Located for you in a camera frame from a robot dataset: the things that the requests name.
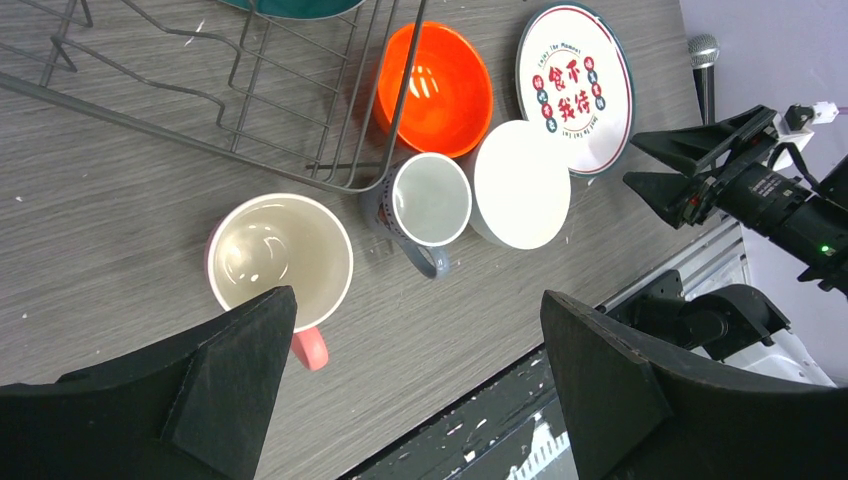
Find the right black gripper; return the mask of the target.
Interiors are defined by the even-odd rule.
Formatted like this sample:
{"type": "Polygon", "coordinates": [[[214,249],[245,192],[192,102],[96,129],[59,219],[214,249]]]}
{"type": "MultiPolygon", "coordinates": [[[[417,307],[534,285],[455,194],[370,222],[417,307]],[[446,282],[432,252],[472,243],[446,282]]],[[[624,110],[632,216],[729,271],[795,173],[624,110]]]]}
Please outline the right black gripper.
{"type": "MultiPolygon", "coordinates": [[[[716,123],[640,132],[630,143],[671,169],[705,169],[725,153],[761,144],[777,112],[763,105],[716,123]]],[[[679,173],[628,172],[624,183],[667,225],[703,225],[717,209],[769,239],[806,265],[800,282],[847,292],[847,161],[824,179],[822,194],[754,164],[718,194],[699,193],[719,167],[689,178],[679,173]]]]}

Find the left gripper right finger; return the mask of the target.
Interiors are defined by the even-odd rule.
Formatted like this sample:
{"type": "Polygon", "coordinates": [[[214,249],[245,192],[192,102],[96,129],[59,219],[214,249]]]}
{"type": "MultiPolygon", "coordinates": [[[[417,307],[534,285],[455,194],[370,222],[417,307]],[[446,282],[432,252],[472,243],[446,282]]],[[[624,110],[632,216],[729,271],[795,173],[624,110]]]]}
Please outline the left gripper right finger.
{"type": "Polygon", "coordinates": [[[560,292],[540,320],[582,479],[843,479],[847,392],[728,366],[560,292]]]}

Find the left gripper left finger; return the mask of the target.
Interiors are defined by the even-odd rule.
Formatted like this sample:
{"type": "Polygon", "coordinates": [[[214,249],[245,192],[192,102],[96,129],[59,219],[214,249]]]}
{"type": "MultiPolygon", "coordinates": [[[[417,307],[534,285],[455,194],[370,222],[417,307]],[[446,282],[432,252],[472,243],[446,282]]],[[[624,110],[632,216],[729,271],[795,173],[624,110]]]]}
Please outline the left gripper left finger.
{"type": "Polygon", "coordinates": [[[251,479],[294,334],[275,287],[50,384],[1,389],[5,479],[251,479]]]}

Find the small plate with red characters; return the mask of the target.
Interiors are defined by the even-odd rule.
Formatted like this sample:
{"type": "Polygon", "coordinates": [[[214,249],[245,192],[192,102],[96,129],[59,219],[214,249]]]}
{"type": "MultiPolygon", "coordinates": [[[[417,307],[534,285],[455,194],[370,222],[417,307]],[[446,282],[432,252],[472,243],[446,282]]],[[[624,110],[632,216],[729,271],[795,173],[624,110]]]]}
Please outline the small plate with red characters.
{"type": "Polygon", "coordinates": [[[597,12],[572,1],[537,11],[519,40],[515,84],[522,117],[559,142],[572,174],[599,175],[622,156],[635,117],[633,75],[597,12]]]}

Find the black wire dish rack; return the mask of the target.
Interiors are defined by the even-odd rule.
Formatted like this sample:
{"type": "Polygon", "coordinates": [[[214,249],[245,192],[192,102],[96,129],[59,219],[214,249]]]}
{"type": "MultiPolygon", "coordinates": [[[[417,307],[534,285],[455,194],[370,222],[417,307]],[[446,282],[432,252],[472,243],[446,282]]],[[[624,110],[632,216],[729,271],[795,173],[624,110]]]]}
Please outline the black wire dish rack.
{"type": "Polygon", "coordinates": [[[424,1],[314,19],[267,1],[5,1],[1,86],[325,191],[383,179],[400,112],[376,124],[389,41],[424,1]]]}

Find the large green-rimmed plate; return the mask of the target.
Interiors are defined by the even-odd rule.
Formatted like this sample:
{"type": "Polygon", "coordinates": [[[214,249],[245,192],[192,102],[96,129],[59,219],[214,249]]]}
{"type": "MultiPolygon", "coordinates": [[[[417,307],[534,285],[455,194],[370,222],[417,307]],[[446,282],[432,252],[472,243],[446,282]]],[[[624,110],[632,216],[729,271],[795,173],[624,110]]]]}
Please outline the large green-rimmed plate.
{"type": "Polygon", "coordinates": [[[222,3],[271,18],[319,20],[354,10],[363,0],[222,0],[222,3]]]}

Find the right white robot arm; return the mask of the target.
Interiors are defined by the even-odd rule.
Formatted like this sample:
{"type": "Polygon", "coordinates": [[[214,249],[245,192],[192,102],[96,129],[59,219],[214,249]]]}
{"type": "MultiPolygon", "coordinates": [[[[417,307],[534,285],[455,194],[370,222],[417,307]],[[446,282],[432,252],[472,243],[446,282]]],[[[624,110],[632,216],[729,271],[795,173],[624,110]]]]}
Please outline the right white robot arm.
{"type": "MultiPolygon", "coordinates": [[[[778,113],[759,105],[699,127],[641,132],[632,144],[666,166],[629,172],[624,183],[673,228],[723,212],[801,261],[803,282],[847,288],[847,166],[814,178],[799,146],[780,137],[778,113]]],[[[670,271],[612,309],[620,323],[724,361],[788,330],[761,291],[732,284],[686,299],[670,271]]]]}

